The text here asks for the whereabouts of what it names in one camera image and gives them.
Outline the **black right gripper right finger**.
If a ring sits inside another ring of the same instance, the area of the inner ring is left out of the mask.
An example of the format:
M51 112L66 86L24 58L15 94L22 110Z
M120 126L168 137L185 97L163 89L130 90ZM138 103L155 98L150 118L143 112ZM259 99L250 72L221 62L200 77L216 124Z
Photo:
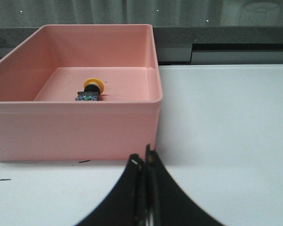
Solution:
M176 183L158 153L145 149L147 205L154 226L222 226Z

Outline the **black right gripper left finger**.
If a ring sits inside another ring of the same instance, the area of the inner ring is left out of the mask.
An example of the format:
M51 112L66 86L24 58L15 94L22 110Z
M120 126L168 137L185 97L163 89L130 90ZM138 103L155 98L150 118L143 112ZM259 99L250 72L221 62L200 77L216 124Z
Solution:
M112 190L78 225L146 225L145 166L138 154L130 155L125 170Z

